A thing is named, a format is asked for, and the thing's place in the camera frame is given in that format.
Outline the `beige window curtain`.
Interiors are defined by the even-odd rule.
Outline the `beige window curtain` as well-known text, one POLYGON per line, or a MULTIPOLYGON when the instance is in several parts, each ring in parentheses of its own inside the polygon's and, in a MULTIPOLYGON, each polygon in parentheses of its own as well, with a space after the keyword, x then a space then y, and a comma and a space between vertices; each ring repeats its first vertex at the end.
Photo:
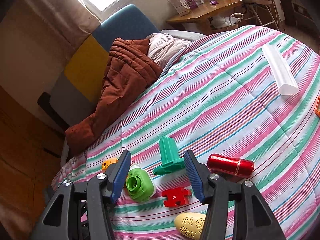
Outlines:
POLYGON ((1 0, 1 54, 39 46, 66 62, 99 25, 83 0, 1 0))

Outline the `yellow orange small block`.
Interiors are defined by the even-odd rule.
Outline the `yellow orange small block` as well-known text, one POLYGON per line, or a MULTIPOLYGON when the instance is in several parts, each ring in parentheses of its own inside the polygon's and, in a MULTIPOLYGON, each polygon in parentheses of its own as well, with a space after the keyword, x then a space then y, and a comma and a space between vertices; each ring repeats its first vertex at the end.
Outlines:
POLYGON ((108 158, 102 162, 101 170, 106 171, 111 164, 114 164, 117 162, 118 162, 118 158, 108 158))

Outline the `striped grey pillow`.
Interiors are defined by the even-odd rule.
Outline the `striped grey pillow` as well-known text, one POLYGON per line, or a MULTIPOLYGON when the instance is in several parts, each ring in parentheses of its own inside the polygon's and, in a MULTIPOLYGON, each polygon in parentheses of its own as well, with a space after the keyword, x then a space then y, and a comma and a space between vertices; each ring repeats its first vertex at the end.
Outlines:
POLYGON ((151 34, 147 39, 149 40, 147 56, 161 69, 164 69, 175 54, 192 43, 163 33, 151 34))

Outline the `yellow carved oval block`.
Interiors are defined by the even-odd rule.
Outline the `yellow carved oval block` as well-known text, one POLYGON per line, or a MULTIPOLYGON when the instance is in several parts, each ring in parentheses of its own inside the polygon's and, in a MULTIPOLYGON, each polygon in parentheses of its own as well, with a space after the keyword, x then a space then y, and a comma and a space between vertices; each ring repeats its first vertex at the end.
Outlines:
POLYGON ((185 237, 200 239, 206 215, 195 212, 180 213, 174 220, 176 229, 185 237))

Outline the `brown rust duvet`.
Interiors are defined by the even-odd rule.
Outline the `brown rust duvet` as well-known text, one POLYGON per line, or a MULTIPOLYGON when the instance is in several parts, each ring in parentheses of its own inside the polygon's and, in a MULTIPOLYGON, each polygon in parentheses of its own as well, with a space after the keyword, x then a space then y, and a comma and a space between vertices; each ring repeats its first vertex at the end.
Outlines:
POLYGON ((148 49, 147 38, 114 40, 95 112, 66 130, 72 156, 91 146, 159 78, 162 70, 148 57, 148 49))

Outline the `white cardboard box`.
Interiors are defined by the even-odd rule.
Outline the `white cardboard box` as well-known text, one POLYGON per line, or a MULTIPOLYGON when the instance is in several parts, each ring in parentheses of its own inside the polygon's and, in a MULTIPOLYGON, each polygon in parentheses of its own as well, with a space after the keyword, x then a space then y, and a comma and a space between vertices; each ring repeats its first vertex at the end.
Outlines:
POLYGON ((191 12, 189 5, 185 0, 168 0, 172 6, 176 9, 180 16, 187 15, 191 12))

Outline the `purple small box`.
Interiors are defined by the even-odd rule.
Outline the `purple small box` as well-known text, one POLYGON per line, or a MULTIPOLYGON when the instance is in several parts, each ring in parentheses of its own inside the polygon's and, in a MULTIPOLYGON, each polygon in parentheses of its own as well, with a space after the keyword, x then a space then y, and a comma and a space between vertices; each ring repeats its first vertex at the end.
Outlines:
POLYGON ((198 7, 195 0, 184 0, 184 1, 187 3, 190 9, 196 9, 198 7))

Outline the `teal green flanged cylinder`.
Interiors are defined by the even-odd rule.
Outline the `teal green flanged cylinder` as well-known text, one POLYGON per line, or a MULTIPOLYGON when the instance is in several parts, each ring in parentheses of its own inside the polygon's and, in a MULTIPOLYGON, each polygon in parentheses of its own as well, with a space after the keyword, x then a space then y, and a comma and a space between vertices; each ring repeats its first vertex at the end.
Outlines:
POLYGON ((179 156, 176 142, 171 137, 161 137, 159 141, 161 165, 153 169, 154 175, 164 175, 185 168, 184 159, 179 156))

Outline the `wooden side table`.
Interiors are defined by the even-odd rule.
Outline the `wooden side table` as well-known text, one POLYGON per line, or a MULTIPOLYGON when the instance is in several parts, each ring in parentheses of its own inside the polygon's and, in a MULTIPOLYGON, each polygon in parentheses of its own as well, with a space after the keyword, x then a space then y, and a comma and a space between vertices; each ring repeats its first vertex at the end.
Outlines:
POLYGON ((225 11, 230 11, 242 5, 242 0, 217 0, 216 5, 205 2, 193 9, 189 14, 180 16, 175 15, 166 20, 167 24, 176 30, 185 31, 184 24, 195 23, 197 29, 204 35, 211 35, 212 28, 210 22, 214 16, 221 15, 225 11))

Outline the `white translucent tube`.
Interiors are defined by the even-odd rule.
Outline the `white translucent tube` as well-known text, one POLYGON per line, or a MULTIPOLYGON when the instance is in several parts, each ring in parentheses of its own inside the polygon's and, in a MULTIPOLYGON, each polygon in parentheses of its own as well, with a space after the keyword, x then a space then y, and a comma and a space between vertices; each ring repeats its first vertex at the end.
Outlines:
POLYGON ((280 51, 269 44, 264 44, 262 51, 271 68, 279 94, 282 96, 296 95, 299 92, 298 85, 289 64, 281 55, 280 51))

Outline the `red puzzle piece block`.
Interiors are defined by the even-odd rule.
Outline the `red puzzle piece block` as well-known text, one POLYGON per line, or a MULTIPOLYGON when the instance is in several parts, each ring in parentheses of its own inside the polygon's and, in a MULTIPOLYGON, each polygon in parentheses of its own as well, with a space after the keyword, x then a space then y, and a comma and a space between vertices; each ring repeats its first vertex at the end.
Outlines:
POLYGON ((178 207, 189 204, 188 197, 191 196, 191 191, 183 187, 176 187, 162 191, 162 197, 165 207, 178 207))

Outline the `yellow blue headboard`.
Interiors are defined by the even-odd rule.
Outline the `yellow blue headboard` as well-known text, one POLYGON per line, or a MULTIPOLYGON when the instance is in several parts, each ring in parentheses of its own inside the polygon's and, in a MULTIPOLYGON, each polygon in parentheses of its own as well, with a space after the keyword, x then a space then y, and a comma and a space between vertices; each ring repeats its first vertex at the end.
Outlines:
POLYGON ((63 129, 95 111, 113 41, 144 39, 159 29, 134 4, 105 20, 74 53, 49 94, 48 115, 63 129))

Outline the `green and white round toy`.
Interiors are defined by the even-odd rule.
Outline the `green and white round toy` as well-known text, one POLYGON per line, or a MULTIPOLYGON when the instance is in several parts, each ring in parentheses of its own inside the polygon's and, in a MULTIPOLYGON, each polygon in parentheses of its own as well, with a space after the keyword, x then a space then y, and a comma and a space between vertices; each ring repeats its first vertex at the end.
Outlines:
POLYGON ((149 200, 157 191, 150 175, 142 169, 137 163, 132 163, 125 186, 128 194, 135 202, 144 202, 149 200))

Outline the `orange plastic rack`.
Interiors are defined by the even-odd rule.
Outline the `orange plastic rack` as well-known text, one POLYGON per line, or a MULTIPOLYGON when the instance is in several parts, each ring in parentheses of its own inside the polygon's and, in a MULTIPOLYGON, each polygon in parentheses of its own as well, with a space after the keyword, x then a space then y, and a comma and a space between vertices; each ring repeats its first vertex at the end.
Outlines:
POLYGON ((314 113, 320 118, 320 96, 316 100, 314 113))

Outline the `red metallic capsule case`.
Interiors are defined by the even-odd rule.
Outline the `red metallic capsule case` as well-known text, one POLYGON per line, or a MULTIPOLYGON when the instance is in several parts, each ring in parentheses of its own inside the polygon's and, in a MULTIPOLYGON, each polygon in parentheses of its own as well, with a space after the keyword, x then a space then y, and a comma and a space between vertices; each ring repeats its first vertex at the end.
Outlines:
POLYGON ((254 171, 253 161, 224 157, 215 153, 208 157, 207 166, 212 171, 226 173, 240 178, 249 178, 254 171))

